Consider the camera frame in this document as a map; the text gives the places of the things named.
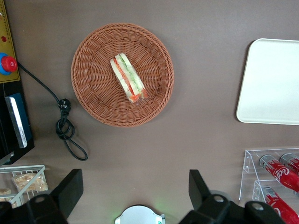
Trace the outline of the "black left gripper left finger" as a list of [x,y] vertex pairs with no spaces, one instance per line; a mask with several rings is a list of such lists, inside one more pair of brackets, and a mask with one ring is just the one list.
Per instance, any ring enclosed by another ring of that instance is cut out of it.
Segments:
[[62,215],[67,219],[83,195],[83,173],[73,169],[50,193]]

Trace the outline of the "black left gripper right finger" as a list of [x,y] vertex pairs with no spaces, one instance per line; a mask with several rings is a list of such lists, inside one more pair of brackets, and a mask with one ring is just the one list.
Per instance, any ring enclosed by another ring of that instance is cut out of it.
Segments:
[[198,170],[189,170],[188,192],[194,210],[198,210],[210,196],[210,190]]

